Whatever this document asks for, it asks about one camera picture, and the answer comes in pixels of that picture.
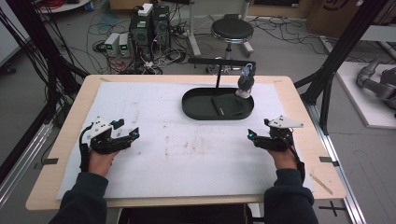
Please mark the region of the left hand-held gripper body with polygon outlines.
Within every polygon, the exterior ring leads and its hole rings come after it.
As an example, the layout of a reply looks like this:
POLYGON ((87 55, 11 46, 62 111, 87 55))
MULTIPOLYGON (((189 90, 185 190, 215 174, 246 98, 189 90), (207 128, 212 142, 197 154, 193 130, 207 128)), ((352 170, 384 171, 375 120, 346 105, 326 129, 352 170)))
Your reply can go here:
POLYGON ((128 135, 113 138, 113 127, 110 122, 98 117, 90 126, 86 127, 79 136, 79 151, 81 155, 88 155, 91 150, 99 154, 110 154, 124 150, 131 146, 132 139, 128 135), (90 143, 83 143, 84 133, 90 132, 90 143))

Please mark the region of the black round stool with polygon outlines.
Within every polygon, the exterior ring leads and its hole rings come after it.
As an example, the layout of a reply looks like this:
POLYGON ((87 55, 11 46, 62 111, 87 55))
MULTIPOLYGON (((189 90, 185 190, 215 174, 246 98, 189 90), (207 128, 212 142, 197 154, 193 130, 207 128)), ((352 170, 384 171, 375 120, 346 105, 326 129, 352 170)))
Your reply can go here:
POLYGON ((253 36, 254 29, 246 21, 224 17, 212 23, 211 34, 227 43, 224 58, 231 59, 232 44, 244 44, 253 36))

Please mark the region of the brown cardboard box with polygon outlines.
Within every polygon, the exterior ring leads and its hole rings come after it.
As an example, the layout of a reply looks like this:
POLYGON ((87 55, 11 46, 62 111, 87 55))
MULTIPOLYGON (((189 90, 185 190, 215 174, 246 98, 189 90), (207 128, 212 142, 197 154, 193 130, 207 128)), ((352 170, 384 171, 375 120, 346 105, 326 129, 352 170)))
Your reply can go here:
POLYGON ((340 37, 359 8, 358 0, 314 0, 306 20, 307 32, 340 37))

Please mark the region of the white power supply unit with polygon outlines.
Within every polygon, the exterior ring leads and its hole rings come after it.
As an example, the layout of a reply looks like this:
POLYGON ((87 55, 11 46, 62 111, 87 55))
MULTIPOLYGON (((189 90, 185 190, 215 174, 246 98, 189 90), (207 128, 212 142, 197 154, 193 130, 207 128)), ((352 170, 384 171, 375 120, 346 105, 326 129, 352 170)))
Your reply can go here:
POLYGON ((120 55, 122 57, 131 56, 129 36, 126 33, 120 34, 119 47, 120 47, 120 55))
POLYGON ((120 52, 120 35, 118 33, 111 34, 105 41, 106 52, 109 57, 116 57, 120 52))

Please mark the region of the black tape cross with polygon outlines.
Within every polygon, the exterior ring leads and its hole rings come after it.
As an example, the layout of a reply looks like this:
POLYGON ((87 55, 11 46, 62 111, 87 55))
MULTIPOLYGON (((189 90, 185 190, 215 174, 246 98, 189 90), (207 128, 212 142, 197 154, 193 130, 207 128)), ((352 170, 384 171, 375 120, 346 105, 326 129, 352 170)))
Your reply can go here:
POLYGON ((329 211, 334 217, 339 217, 342 213, 347 211, 346 207, 341 201, 328 201, 318 207, 319 210, 329 211))

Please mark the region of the white floor board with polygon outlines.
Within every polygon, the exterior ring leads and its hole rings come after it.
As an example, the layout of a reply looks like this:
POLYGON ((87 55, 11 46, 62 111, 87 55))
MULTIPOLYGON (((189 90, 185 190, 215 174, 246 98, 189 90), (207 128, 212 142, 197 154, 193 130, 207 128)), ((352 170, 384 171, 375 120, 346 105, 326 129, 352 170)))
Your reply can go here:
POLYGON ((337 71, 337 77, 366 127, 396 130, 396 110, 387 107, 373 92, 356 84, 358 73, 364 66, 366 63, 344 62, 337 71))

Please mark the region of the black computer tower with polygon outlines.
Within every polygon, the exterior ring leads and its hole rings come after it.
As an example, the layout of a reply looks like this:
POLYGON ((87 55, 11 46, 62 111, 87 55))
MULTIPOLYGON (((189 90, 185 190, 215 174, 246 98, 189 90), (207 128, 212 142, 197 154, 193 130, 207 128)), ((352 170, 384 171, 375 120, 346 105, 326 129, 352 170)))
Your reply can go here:
POLYGON ((134 13, 131 18, 129 32, 135 55, 142 57, 145 61, 151 61, 151 43, 153 39, 151 17, 139 16, 134 13))
POLYGON ((153 11, 154 34, 161 48, 169 45, 169 6, 156 6, 153 11))

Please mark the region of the black metal frame post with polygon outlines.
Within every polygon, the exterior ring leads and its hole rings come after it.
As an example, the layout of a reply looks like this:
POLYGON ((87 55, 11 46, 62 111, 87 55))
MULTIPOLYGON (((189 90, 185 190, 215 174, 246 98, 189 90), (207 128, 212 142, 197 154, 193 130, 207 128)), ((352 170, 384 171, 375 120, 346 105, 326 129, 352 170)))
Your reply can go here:
POLYGON ((309 84, 307 90, 301 94, 302 101, 308 105, 315 105, 318 97, 322 95, 318 124, 326 135, 329 134, 327 124, 333 78, 387 2, 388 0, 363 0, 360 9, 319 70, 294 83, 296 89, 309 84))

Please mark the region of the black cloth pouch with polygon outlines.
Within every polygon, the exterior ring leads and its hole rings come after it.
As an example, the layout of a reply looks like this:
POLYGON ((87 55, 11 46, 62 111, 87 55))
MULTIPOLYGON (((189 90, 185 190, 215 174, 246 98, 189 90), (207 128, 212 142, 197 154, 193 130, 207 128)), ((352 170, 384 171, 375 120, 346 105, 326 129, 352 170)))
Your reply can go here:
POLYGON ((242 106, 233 94, 213 96, 211 101, 219 116, 237 116, 243 113, 242 106))

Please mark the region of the black tape strip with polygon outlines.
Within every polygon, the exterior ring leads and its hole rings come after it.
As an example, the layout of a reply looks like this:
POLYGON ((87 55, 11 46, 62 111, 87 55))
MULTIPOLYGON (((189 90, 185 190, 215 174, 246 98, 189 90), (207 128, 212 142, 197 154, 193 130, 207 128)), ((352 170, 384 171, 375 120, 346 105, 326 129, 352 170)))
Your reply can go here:
POLYGON ((59 160, 58 158, 44 159, 41 162, 37 162, 34 165, 34 169, 41 170, 45 165, 57 164, 58 160, 59 160))
POLYGON ((339 161, 334 161, 331 157, 319 157, 320 162, 331 163, 334 167, 340 166, 339 161))

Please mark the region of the white desk leg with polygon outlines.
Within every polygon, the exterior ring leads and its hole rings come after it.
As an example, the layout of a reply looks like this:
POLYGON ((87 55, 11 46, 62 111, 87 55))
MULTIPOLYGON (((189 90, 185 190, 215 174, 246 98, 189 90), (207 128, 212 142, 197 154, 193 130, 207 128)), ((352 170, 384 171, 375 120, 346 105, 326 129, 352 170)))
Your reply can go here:
POLYGON ((193 55, 195 57, 200 57, 201 51, 194 35, 194 3, 195 0, 189 0, 189 30, 187 34, 193 55))

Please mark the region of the person's left hand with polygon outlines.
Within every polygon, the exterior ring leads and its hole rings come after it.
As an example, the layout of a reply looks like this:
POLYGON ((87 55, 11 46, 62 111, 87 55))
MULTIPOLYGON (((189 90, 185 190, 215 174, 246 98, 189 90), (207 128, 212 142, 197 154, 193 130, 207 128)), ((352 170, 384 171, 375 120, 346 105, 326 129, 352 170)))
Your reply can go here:
POLYGON ((99 154, 91 151, 88 172, 100 176, 106 176, 118 152, 99 154))

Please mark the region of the small white box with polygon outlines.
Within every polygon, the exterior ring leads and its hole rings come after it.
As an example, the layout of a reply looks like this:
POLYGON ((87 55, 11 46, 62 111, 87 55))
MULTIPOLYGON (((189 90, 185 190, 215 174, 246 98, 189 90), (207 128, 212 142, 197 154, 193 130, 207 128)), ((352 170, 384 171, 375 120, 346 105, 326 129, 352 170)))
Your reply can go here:
POLYGON ((138 15, 147 17, 151 10, 153 9, 153 5, 150 3, 145 3, 139 10, 138 15))

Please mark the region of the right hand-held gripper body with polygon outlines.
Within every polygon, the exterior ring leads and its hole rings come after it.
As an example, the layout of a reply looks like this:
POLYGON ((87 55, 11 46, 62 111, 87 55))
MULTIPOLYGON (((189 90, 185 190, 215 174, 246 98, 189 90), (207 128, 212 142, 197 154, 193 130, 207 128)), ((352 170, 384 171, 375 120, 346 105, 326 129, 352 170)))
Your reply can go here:
POLYGON ((304 125, 297 120, 290 119, 284 116, 279 116, 276 119, 270 119, 269 135, 257 135, 253 142, 255 147, 260 147, 272 151, 286 151, 294 146, 294 139, 292 134, 293 128, 303 128, 304 125))

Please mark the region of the aluminium rail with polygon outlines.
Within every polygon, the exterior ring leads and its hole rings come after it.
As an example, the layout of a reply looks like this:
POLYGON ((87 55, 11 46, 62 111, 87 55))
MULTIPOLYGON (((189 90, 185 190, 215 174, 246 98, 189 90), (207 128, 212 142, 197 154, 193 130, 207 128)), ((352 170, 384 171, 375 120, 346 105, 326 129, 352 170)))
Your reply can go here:
POLYGON ((335 168, 336 173, 340 177, 340 181, 346 191, 346 197, 343 199, 343 203, 346 208, 346 212, 350 218, 352 224, 367 224, 366 219, 361 211, 360 205, 354 195, 353 189, 349 184, 347 175, 343 169, 342 163, 339 160, 335 147, 333 146, 332 140, 322 128, 319 126, 319 112, 315 105, 307 105, 307 113, 313 121, 313 124, 318 132, 319 138, 321 139, 326 151, 329 154, 331 163, 335 168))
POLYGON ((53 129, 53 124, 43 124, 35 132, 27 145, 22 148, 22 154, 17 159, 16 164, 11 168, 4 182, 0 184, 0 210, 7 203, 7 200, 17 187, 23 176, 33 163, 38 152, 46 143, 53 129))

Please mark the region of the person's right hand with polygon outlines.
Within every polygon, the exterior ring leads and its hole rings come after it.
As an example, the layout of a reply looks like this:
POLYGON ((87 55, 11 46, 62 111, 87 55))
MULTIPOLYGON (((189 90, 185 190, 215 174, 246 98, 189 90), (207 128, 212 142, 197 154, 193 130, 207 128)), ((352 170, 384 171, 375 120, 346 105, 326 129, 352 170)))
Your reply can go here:
POLYGON ((289 150, 284 152, 269 150, 268 153, 273 158, 277 170, 297 168, 297 161, 289 150))

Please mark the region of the white foam table sheet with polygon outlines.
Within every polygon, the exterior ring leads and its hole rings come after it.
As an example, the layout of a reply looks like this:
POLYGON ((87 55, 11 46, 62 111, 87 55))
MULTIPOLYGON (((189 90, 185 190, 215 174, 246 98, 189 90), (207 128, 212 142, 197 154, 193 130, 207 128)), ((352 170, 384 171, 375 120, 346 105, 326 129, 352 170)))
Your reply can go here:
POLYGON ((240 120, 190 119, 181 103, 190 89, 181 83, 100 85, 84 123, 123 119, 113 136, 140 132, 113 161, 107 199, 256 195, 273 186, 273 159, 248 140, 248 131, 266 135, 265 120, 283 115, 275 86, 254 85, 254 108, 240 120))

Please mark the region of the black oval tray with stand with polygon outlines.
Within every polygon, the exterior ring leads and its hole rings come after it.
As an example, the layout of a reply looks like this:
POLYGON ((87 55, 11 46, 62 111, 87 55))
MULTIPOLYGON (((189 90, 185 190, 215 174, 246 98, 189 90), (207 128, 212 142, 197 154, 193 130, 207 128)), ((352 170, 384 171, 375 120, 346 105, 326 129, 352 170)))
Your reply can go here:
POLYGON ((221 77, 221 69, 226 65, 244 67, 248 63, 252 63, 256 68, 255 62, 234 61, 226 59, 190 58, 189 63, 217 65, 219 67, 219 71, 217 74, 216 86, 214 88, 194 88, 184 93, 182 97, 182 110, 185 115, 191 119, 197 120, 239 120, 250 116, 254 108, 254 100, 251 96, 251 93, 247 99, 241 98, 235 94, 238 89, 238 85, 236 88, 221 87, 219 82, 221 77), (223 94, 233 94, 237 102, 242 106, 243 113, 237 116, 219 116, 212 104, 211 98, 213 96, 219 96, 223 94))

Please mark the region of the thin wooden stick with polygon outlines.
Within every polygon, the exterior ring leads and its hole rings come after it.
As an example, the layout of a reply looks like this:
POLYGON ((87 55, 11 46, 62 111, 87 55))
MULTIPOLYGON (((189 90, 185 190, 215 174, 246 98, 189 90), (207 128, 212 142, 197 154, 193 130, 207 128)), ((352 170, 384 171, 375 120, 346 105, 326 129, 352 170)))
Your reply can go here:
POLYGON ((315 175, 310 174, 311 178, 316 181, 325 191, 327 191, 330 195, 333 195, 333 191, 328 188, 319 178, 315 175))

